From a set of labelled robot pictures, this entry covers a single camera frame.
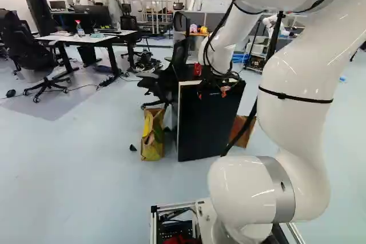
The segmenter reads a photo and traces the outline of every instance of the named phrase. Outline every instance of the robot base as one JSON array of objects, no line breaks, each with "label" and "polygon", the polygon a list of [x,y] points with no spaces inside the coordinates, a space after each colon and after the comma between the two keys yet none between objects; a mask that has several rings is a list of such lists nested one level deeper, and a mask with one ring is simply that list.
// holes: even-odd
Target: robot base
[{"label": "robot base", "polygon": [[[162,222],[161,218],[169,214],[174,215],[172,219],[175,221],[177,219],[184,221]],[[289,223],[287,226],[295,243],[305,244],[295,225]],[[169,239],[179,237],[179,235],[183,235],[184,239],[189,239],[187,243],[237,244],[234,239],[228,237],[221,222],[217,221],[216,213],[209,199],[151,207],[150,244],[174,243],[173,241],[169,242]],[[278,224],[273,225],[272,233],[262,243],[289,244]]]}]

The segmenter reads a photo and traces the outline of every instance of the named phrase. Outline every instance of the red object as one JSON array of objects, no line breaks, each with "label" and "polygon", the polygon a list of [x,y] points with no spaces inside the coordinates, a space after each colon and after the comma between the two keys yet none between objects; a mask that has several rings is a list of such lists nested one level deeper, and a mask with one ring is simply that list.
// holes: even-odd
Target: red object
[{"label": "red object", "polygon": [[198,244],[198,241],[194,239],[184,239],[182,235],[178,235],[177,237],[169,238],[164,241],[163,244]]},{"label": "red object", "polygon": [[202,74],[202,65],[195,63],[194,64],[194,72],[193,72],[195,77],[200,77]]}]

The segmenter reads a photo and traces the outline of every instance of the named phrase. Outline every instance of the black strap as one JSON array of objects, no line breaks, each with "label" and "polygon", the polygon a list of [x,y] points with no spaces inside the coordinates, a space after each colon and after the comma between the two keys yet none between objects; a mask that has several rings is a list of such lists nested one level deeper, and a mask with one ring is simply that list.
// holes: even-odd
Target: black strap
[{"label": "black strap", "polygon": [[309,102],[309,103],[319,103],[319,104],[330,104],[333,102],[333,99],[331,100],[319,100],[319,99],[310,99],[310,98],[303,98],[303,97],[293,97],[292,95],[288,95],[285,93],[277,93],[275,91],[270,91],[267,90],[265,88],[262,88],[261,86],[259,86],[259,90],[267,93],[267,94],[272,94],[276,97],[278,97],[279,99],[291,99],[291,100],[296,100],[296,101],[303,101],[303,102]]}]

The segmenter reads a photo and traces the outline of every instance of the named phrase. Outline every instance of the yellow object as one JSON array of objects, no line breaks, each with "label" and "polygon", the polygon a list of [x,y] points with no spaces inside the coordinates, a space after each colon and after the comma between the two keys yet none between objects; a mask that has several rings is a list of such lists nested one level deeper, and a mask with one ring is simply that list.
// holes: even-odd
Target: yellow object
[{"label": "yellow object", "polygon": [[144,111],[144,132],[141,138],[141,160],[157,161],[164,157],[164,109]]},{"label": "yellow object", "polygon": [[201,34],[207,34],[207,33],[208,33],[207,27],[205,26],[201,27]]}]

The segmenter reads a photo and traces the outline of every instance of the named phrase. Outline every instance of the computer mouse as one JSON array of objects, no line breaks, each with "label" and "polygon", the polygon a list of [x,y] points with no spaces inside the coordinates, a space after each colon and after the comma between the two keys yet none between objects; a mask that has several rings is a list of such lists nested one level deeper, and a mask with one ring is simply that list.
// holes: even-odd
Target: computer mouse
[{"label": "computer mouse", "polygon": [[6,93],[6,97],[13,97],[17,92],[15,90],[9,90]]}]

